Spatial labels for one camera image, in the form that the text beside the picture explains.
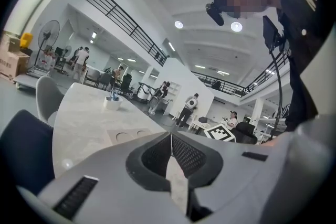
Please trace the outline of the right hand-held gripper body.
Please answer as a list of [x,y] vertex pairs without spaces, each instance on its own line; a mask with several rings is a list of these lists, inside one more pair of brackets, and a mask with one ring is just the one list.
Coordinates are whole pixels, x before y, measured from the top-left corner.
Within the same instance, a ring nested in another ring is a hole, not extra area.
[[219,141],[236,143],[235,135],[223,124],[212,126],[204,130],[204,133],[208,138],[212,138]]

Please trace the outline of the grey platform trolley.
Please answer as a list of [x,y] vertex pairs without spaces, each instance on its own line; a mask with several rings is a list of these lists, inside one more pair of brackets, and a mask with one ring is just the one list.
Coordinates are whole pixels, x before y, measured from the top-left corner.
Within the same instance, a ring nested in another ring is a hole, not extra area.
[[17,90],[22,87],[36,89],[37,80],[43,76],[50,76],[50,71],[47,71],[44,68],[33,66],[29,68],[26,73],[16,76],[13,79],[13,82],[15,83]]

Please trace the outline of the white pen holder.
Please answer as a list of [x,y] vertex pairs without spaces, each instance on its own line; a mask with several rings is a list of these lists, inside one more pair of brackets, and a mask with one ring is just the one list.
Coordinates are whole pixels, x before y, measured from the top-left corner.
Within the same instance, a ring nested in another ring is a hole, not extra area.
[[113,100],[112,97],[105,97],[103,107],[111,111],[116,111],[120,108],[122,102],[123,99],[121,97],[118,97],[117,100]]

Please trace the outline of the beige drawer box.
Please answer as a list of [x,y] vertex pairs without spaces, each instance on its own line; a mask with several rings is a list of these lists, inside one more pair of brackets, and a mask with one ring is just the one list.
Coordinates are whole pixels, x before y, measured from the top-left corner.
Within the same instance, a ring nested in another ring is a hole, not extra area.
[[103,141],[106,146],[113,146],[162,131],[163,129],[161,127],[154,129],[149,129],[146,127],[116,130],[108,129],[106,130],[106,134],[103,137]]

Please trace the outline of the cardboard box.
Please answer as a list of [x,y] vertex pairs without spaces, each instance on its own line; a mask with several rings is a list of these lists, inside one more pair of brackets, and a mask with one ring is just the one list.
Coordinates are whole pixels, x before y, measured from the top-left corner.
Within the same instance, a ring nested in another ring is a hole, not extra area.
[[0,40],[0,78],[13,81],[25,73],[30,56],[20,50],[20,40],[4,34]]

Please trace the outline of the black chest-mounted device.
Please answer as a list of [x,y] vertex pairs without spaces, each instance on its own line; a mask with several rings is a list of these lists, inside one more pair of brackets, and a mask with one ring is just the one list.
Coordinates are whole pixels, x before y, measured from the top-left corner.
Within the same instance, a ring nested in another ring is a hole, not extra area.
[[278,48],[280,52],[283,52],[286,38],[278,32],[277,27],[266,15],[263,16],[263,38],[269,53],[272,53],[275,48]]

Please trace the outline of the large black pedestal fan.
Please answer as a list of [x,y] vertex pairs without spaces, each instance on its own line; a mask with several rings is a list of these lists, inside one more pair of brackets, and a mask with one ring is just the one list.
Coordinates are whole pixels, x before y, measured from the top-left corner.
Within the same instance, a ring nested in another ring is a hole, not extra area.
[[56,40],[58,39],[59,33],[60,23],[57,20],[51,20],[42,27],[37,39],[38,51],[34,62],[34,67],[37,67],[41,62],[41,58],[44,53],[50,52]]

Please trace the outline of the grey shell chair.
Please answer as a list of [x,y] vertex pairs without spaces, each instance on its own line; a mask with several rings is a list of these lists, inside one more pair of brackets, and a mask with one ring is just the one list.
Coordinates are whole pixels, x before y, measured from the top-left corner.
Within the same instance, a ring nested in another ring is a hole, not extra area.
[[58,111],[64,94],[49,76],[42,76],[36,82],[36,105],[38,117],[51,126],[49,118]]

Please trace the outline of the black mezzanine railing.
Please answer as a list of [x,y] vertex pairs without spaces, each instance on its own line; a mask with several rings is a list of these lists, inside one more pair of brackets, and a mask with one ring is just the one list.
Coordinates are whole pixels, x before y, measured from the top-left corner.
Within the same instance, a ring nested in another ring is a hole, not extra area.
[[245,87],[198,72],[192,71],[192,73],[207,87],[241,98],[255,90],[258,86],[262,85],[270,78],[275,78],[276,66],[278,67],[278,70],[280,70],[288,62],[288,57],[285,53],[279,53],[275,56],[275,60],[276,64],[271,62],[270,65],[261,74],[259,74],[250,84]]
[[114,0],[86,0],[93,7],[114,22],[129,37],[131,37],[147,54],[161,67],[167,60],[167,55],[156,45],[142,27]]

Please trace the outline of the yellow bin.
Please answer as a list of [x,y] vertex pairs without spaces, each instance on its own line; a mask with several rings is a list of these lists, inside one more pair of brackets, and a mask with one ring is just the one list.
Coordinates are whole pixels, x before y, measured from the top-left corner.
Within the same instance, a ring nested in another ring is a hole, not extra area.
[[32,39],[33,39],[33,35],[31,33],[23,33],[20,38],[20,47],[28,48]]

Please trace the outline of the person's black shirt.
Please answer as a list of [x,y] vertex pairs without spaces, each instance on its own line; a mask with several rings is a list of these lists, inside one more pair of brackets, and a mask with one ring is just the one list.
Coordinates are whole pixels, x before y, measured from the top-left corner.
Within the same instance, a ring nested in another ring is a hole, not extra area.
[[293,90],[286,131],[317,115],[316,106],[300,75],[316,56],[334,24],[331,0],[280,0],[278,20],[289,43],[290,86]]

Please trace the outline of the navy upholstered chair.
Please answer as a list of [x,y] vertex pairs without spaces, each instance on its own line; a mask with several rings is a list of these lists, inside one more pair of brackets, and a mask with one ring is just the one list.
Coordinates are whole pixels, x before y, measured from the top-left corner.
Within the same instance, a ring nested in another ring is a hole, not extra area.
[[53,127],[30,112],[20,110],[0,136],[0,156],[15,184],[36,196],[55,179],[53,131]]

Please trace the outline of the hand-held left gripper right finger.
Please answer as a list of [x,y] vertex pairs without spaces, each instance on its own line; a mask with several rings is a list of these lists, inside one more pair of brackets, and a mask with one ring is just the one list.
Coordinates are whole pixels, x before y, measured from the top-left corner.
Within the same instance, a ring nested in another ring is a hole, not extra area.
[[174,134],[193,165],[185,216],[172,224],[303,224],[333,170],[333,116],[282,134],[274,146],[195,140]]

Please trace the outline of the black office chair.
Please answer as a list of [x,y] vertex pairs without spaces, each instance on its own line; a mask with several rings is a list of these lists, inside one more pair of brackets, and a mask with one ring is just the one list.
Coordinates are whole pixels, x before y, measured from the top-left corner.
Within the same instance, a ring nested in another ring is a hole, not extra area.
[[231,129],[237,143],[257,144],[257,137],[254,135],[255,126],[247,122],[239,122]]

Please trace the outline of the grey marble table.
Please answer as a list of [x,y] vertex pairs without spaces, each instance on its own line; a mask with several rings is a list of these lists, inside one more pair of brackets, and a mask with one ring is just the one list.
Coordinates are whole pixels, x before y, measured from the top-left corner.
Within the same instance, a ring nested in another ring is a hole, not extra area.
[[66,92],[54,123],[52,160],[56,177],[93,153],[110,147],[103,141],[108,129],[161,127],[126,99],[116,111],[105,109],[103,102],[108,95],[106,91],[78,83],[73,83]]

